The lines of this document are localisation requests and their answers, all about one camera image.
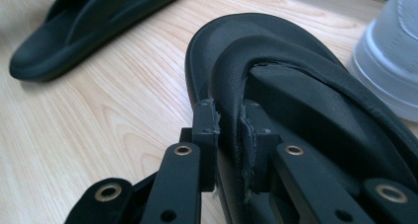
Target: flip-flop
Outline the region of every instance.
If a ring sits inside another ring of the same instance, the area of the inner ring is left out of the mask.
[[[271,196],[263,195],[272,192],[274,179],[256,176],[271,174],[278,144],[309,148],[320,162],[311,169],[330,174],[355,198],[372,178],[417,192],[416,137],[300,27],[262,14],[222,17],[196,33],[185,60],[191,104],[213,98],[221,116],[217,183],[228,222],[274,223]],[[250,118],[252,106],[264,113]],[[263,134],[277,135],[273,149],[248,136],[257,134],[251,124],[264,117],[269,121]],[[292,207],[288,199],[281,201]],[[351,218],[335,213],[343,221]]]
[[[53,79],[172,1],[56,0],[45,22],[13,55],[10,74],[27,81]]]

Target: white sneaker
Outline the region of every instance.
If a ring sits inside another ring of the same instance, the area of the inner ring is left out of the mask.
[[[418,122],[418,1],[389,0],[356,45],[349,69],[398,116]]]

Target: metal ring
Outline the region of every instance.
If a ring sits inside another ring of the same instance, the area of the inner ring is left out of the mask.
[[[122,193],[122,187],[118,183],[109,183],[101,186],[95,194],[97,201],[105,202],[117,198]]]
[[[285,150],[287,153],[294,156],[301,156],[305,153],[304,149],[295,145],[289,145],[285,148]]]
[[[191,147],[189,146],[178,146],[174,149],[174,152],[178,155],[178,156],[185,156],[190,154],[192,151]]]
[[[383,198],[397,203],[405,203],[408,201],[408,197],[406,194],[399,190],[397,187],[389,186],[389,185],[378,185],[376,186],[376,192],[382,196]]]

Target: wood grain surface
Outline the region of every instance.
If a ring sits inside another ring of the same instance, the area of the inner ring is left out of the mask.
[[[177,0],[48,83],[9,75],[9,60],[54,0],[0,0],[0,223],[62,223],[93,183],[137,183],[191,126],[184,55],[196,31],[227,14],[282,17],[343,62],[382,0]],[[415,135],[417,124],[408,123]],[[225,223],[203,195],[202,223]]]

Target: wooden table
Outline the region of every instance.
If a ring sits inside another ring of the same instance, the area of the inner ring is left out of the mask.
[[[9,60],[53,0],[0,0],[0,222],[62,223],[87,187],[137,183],[191,126],[184,55],[217,17],[260,12],[290,20],[343,62],[382,0],[178,0],[49,83],[20,82]],[[415,135],[418,125],[408,123]],[[203,195],[202,223],[224,223]]]

